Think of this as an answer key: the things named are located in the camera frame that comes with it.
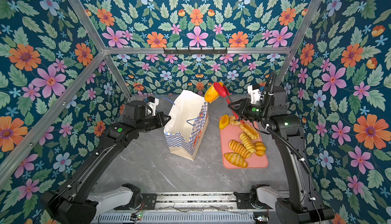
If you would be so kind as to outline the glazed ring donut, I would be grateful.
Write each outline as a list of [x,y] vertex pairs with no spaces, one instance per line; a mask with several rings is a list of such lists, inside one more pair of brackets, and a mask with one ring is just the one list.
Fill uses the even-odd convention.
[[237,120],[235,116],[229,117],[229,123],[230,123],[230,125],[234,125],[234,126],[241,125],[241,122],[239,120]]

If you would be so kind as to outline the blue checkered paper bag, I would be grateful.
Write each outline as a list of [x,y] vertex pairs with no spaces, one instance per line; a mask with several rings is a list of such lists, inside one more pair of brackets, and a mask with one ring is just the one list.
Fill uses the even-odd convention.
[[174,100],[164,128],[170,153],[195,160],[209,123],[208,102],[198,94],[183,90]]

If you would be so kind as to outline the orange yellow bun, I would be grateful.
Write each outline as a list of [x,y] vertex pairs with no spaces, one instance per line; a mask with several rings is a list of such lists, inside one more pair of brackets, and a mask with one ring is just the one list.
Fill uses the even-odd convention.
[[229,117],[228,115],[223,115],[223,116],[220,118],[220,121],[219,121],[219,129],[220,129],[220,130],[223,130],[223,129],[225,129],[229,124],[230,124],[230,117]]

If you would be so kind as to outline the red metal kitchen tongs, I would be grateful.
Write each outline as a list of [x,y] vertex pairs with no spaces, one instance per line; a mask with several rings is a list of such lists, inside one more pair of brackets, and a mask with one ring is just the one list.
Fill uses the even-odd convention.
[[240,116],[237,115],[237,113],[235,112],[235,108],[233,106],[231,106],[231,104],[233,103],[231,98],[230,98],[230,93],[228,91],[228,89],[226,88],[225,85],[222,85],[220,84],[219,82],[214,82],[213,84],[213,87],[215,89],[215,91],[219,94],[219,96],[223,97],[226,99],[226,102],[228,104],[228,108],[233,112],[233,115],[234,117],[241,123],[241,124],[244,124],[244,120],[241,119]]

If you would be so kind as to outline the round yellow bun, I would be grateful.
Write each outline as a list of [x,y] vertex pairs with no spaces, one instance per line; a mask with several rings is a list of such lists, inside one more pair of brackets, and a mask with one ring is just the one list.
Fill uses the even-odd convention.
[[206,91],[205,93],[205,96],[204,96],[204,99],[206,102],[208,103],[212,103],[213,101],[215,101],[216,99],[219,98],[219,93],[216,91],[216,89],[214,88],[214,85],[211,85],[208,90]]

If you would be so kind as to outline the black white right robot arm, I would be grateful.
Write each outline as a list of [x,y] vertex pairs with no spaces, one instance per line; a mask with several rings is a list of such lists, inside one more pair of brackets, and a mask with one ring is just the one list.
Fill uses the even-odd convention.
[[331,220],[335,214],[317,192],[306,156],[303,127],[288,114],[286,98],[268,95],[262,105],[245,98],[229,105],[240,120],[258,122],[269,132],[281,154],[289,185],[288,197],[277,197],[275,210],[282,224],[309,224]]

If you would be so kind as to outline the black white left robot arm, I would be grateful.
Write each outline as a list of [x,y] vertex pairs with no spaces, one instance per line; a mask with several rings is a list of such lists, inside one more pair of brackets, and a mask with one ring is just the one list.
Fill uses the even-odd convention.
[[92,200],[89,195],[97,180],[132,140],[142,132],[164,127],[171,116],[157,112],[139,120],[123,119],[107,129],[95,149],[77,171],[57,190],[46,191],[40,201],[50,217],[61,224],[89,224],[107,210],[103,199]]

